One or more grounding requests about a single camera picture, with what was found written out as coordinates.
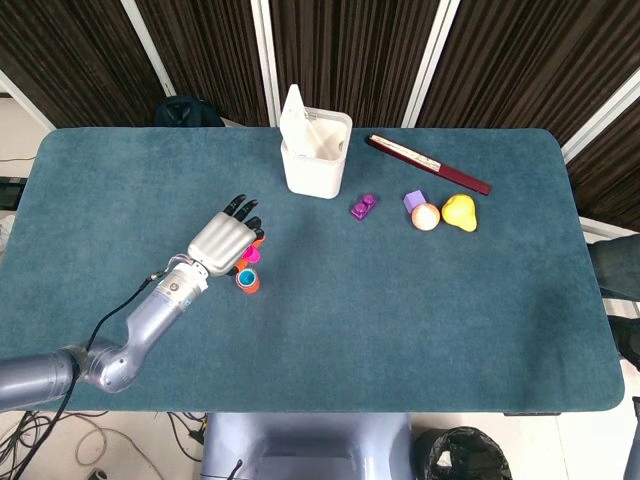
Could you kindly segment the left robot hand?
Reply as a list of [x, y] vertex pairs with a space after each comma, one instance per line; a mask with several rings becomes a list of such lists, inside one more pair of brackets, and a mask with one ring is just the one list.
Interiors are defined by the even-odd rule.
[[187, 255], [204, 267], [210, 277], [232, 271], [246, 250], [264, 237], [262, 221], [249, 214], [258, 205], [245, 194], [236, 196], [191, 240]]

